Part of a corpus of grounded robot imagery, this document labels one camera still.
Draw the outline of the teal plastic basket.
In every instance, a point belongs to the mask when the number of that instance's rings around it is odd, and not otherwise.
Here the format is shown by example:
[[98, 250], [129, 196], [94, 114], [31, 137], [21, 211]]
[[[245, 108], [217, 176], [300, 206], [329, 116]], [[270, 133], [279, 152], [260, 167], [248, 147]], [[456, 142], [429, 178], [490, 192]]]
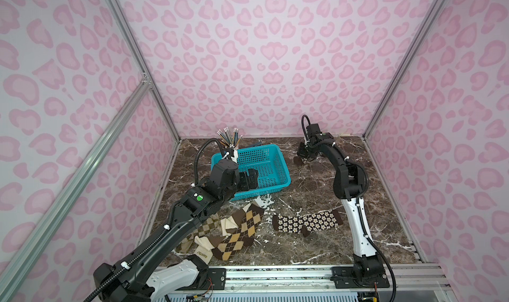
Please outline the teal plastic basket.
[[258, 188], [237, 192], [232, 201], [281, 192], [291, 183], [284, 156], [275, 144], [240, 149], [237, 164], [240, 172], [258, 171]]

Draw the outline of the brown daisy sock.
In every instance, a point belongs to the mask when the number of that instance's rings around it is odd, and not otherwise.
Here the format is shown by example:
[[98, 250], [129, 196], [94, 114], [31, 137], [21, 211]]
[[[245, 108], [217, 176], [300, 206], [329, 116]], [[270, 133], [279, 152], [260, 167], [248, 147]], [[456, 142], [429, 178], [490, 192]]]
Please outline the brown daisy sock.
[[304, 165], [304, 161], [303, 161], [303, 159], [300, 156], [294, 156], [293, 163], [296, 166], [303, 166]]
[[272, 226], [275, 231], [301, 234], [303, 237], [341, 225], [343, 225], [343, 219], [335, 209], [304, 216], [273, 215], [272, 217]]

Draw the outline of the dark brown argyle sock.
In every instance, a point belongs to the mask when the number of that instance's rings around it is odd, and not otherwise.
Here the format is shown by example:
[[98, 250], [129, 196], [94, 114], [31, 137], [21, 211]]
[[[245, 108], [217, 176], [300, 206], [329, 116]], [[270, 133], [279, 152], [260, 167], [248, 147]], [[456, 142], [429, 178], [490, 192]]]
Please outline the dark brown argyle sock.
[[210, 239], [214, 246], [212, 250], [213, 256], [218, 260], [228, 261], [234, 254], [244, 248], [249, 248], [255, 240], [255, 233], [261, 224], [265, 210], [257, 204], [251, 205], [246, 217], [243, 219], [241, 226], [232, 232], [231, 235]]

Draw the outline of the light brown argyle sock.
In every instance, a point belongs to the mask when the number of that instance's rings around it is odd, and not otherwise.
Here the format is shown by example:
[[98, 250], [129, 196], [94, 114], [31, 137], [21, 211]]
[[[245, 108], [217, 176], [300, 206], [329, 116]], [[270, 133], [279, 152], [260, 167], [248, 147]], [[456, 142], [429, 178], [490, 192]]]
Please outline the light brown argyle sock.
[[217, 229], [220, 225], [220, 218], [218, 214], [213, 214], [209, 217], [202, 226], [198, 227], [195, 231], [191, 232], [175, 249], [179, 254], [185, 254], [189, 251], [194, 243], [195, 237], [204, 237], [210, 232]]

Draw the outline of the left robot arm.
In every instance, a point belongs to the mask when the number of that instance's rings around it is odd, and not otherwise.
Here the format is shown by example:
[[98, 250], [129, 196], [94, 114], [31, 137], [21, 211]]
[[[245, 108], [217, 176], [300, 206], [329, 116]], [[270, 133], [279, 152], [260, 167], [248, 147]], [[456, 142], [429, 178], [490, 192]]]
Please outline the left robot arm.
[[[216, 143], [220, 160], [209, 176], [200, 178], [198, 163], [207, 146]], [[242, 172], [237, 151], [224, 147], [218, 139], [209, 139], [194, 160], [194, 186], [171, 207], [164, 225], [136, 249], [113, 265], [103, 263], [95, 272], [96, 289], [86, 301], [156, 301], [183, 287], [201, 287], [208, 266], [191, 255], [176, 266], [159, 270], [159, 264], [189, 235], [203, 225], [239, 191], [258, 187], [258, 171]]]

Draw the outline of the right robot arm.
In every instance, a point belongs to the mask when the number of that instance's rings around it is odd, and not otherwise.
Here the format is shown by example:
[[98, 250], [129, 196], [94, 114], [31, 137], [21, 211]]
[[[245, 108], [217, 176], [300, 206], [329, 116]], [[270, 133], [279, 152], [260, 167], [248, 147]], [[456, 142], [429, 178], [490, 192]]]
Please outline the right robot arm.
[[351, 161], [336, 144], [329, 132], [322, 132], [319, 124], [312, 123], [307, 115], [301, 118], [304, 141], [297, 155], [302, 160], [326, 157], [335, 169], [333, 192], [343, 205], [353, 240], [353, 265], [333, 267], [331, 281], [337, 289], [374, 290], [372, 301], [379, 301], [380, 288], [392, 290], [390, 301], [396, 300], [397, 284], [390, 262], [372, 239], [364, 207], [368, 191], [368, 173]]

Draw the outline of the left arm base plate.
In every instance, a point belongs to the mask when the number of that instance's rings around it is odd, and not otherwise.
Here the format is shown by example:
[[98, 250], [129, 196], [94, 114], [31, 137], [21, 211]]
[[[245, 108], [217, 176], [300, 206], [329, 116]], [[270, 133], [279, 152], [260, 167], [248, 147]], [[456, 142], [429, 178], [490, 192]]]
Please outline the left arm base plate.
[[206, 290], [212, 286], [213, 290], [224, 290], [227, 278], [227, 270], [225, 268], [208, 268], [200, 272], [198, 277], [198, 289]]

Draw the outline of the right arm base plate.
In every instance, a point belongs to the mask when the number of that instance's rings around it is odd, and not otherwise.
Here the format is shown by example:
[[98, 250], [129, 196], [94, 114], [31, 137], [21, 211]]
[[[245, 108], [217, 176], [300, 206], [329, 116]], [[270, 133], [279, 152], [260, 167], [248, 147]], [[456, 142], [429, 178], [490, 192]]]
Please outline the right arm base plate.
[[389, 288], [390, 282], [385, 272], [364, 272], [357, 265], [350, 267], [336, 266], [331, 269], [331, 281], [336, 289], [374, 289]]

